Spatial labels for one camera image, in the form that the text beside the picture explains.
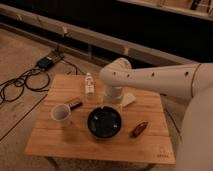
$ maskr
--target dark bowl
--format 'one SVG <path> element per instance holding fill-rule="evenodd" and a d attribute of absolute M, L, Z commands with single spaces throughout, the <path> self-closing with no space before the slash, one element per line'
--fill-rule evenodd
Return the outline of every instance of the dark bowl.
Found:
<path fill-rule="evenodd" d="M 89 114 L 87 125 L 95 137 L 111 138 L 121 129 L 121 117 L 111 107 L 98 107 Z"/>

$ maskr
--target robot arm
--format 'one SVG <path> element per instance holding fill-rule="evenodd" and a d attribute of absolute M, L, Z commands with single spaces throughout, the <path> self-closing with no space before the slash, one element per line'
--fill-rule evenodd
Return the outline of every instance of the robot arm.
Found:
<path fill-rule="evenodd" d="M 213 64 L 131 69 L 126 59 L 119 58 L 101 70 L 100 79 L 107 86 L 109 97 L 114 97 L 113 89 L 129 86 L 190 100 L 197 92 L 213 85 L 209 72 L 213 72 Z"/>
<path fill-rule="evenodd" d="M 213 170 L 213 64 L 131 69 L 120 58 L 104 67 L 105 98 L 118 102 L 123 86 L 191 100 L 182 123 L 175 171 Z"/>

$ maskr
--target brown object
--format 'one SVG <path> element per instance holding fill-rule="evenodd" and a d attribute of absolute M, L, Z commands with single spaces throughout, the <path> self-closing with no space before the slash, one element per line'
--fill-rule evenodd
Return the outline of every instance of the brown object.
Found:
<path fill-rule="evenodd" d="M 74 99 L 72 99 L 72 100 L 70 100 L 69 102 L 66 102 L 66 103 L 69 105 L 71 111 L 73 111 L 75 108 L 83 105 L 81 99 L 78 98 L 78 97 L 76 97 L 76 98 L 74 98 Z"/>
<path fill-rule="evenodd" d="M 122 127 L 119 133 L 108 140 L 98 140 L 88 130 L 87 119 L 89 113 L 100 106 L 104 85 L 99 79 L 94 78 L 96 92 L 94 97 L 88 100 L 84 92 L 84 77 L 70 75 L 55 77 L 29 137 L 25 154 L 142 163 L 175 163 L 159 94 L 124 88 L 124 92 L 133 93 L 137 100 L 120 112 Z M 70 126 L 61 128 L 51 119 L 50 111 L 53 106 L 74 97 L 82 99 L 84 105 L 72 111 Z M 143 132 L 143 136 L 132 139 L 129 133 L 140 120 L 149 122 L 149 127 Z"/>
<path fill-rule="evenodd" d="M 131 136 L 136 138 L 138 137 L 147 127 L 148 122 L 142 122 L 139 125 L 135 127 L 135 129 L 132 131 Z"/>

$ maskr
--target black power adapter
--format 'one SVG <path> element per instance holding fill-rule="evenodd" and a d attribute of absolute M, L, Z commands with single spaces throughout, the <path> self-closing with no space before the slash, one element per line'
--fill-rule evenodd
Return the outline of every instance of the black power adapter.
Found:
<path fill-rule="evenodd" d="M 59 51 L 52 51 L 47 56 L 41 58 L 37 63 L 36 67 L 43 70 L 49 70 L 57 62 L 64 58 L 64 55 Z"/>

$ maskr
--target white bottle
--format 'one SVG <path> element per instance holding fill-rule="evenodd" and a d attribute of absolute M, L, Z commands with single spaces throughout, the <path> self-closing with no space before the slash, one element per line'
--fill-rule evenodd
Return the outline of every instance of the white bottle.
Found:
<path fill-rule="evenodd" d="M 91 74 L 88 72 L 85 77 L 85 94 L 86 96 L 93 95 L 95 93 L 94 80 Z"/>

